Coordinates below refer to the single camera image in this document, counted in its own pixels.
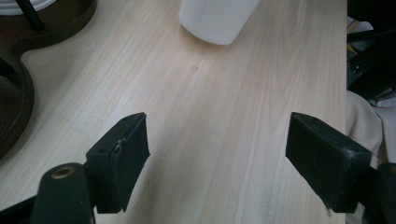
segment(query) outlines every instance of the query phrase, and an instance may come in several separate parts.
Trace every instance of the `brass screw hole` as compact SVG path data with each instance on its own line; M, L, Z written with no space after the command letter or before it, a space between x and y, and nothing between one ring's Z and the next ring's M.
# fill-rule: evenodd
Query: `brass screw hole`
M62 179L70 176L71 174L74 173L74 171L75 171L74 167L69 167L69 166L61 167L56 171L54 171L51 177L54 179Z

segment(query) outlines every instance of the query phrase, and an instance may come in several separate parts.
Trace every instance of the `dark brown object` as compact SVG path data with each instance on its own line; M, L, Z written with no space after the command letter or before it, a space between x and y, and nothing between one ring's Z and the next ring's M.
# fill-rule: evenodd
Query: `dark brown object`
M32 114L34 87L21 63L22 54L66 40L80 31L96 10L97 0L58 0L37 12L45 28L35 31L23 16L0 16L0 58L12 66L0 76L0 159L12 148Z

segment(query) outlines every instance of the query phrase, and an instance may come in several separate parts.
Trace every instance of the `small stain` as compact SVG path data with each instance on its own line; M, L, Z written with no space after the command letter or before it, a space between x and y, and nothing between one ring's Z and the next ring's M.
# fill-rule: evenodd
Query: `small stain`
M194 72L196 72L196 71L198 71L198 67L197 66L193 66L192 68L191 68L191 71L194 73Z

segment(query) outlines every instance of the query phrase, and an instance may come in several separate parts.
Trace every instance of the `wood grain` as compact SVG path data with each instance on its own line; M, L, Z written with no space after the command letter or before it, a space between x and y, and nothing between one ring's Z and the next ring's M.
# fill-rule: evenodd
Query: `wood grain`
M0 161L0 209L148 114L151 156L125 214L98 223L345 223L285 157L291 111L345 129L347 4L262 1L230 46L190 35L179 0L99 1L79 34L25 53L37 99Z

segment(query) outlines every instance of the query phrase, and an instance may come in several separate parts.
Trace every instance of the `white plastic container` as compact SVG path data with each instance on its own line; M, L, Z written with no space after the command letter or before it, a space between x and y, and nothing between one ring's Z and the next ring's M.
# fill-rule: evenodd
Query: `white plastic container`
M182 0L178 18L196 37L212 44L233 43L260 0Z

